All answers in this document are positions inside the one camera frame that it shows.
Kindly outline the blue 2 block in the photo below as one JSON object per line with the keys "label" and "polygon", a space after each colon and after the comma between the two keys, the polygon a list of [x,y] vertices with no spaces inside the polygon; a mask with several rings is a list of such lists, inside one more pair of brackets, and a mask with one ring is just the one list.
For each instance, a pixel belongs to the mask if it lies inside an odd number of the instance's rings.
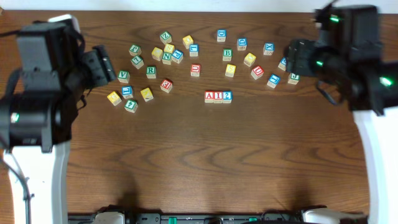
{"label": "blue 2 block", "polygon": [[232,91],[224,91],[223,92],[223,103],[231,103],[233,100],[233,92]]}

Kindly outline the red I block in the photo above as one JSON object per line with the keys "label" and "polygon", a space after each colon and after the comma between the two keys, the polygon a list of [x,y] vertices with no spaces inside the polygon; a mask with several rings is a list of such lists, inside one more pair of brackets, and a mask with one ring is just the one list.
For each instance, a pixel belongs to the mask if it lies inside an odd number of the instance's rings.
{"label": "red I block", "polygon": [[223,102],[223,92],[222,91],[215,91],[214,92],[214,103],[222,103]]}

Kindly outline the red A block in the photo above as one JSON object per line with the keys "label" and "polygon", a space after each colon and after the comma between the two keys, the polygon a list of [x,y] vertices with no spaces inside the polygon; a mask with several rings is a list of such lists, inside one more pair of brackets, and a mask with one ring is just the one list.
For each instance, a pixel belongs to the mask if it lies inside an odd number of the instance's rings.
{"label": "red A block", "polygon": [[214,91],[205,91],[205,103],[214,103]]}

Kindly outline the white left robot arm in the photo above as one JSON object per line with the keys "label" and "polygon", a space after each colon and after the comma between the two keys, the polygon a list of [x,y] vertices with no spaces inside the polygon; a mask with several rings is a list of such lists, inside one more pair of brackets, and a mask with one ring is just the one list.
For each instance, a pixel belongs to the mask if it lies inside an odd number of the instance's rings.
{"label": "white left robot arm", "polygon": [[116,78],[104,46],[86,51],[76,17],[14,31],[22,66],[1,98],[1,163],[16,223],[66,223],[72,124],[90,91]]}

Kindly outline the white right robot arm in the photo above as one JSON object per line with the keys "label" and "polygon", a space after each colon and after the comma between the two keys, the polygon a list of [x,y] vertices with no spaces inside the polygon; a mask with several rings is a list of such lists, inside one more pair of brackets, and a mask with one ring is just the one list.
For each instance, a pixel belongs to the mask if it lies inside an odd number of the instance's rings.
{"label": "white right robot arm", "polygon": [[397,222],[397,63],[382,61],[379,13],[373,5],[315,13],[317,40],[294,39],[285,49],[286,70],[336,87],[333,105],[347,102],[361,136],[369,183],[369,213],[325,207],[302,210],[304,223]]}

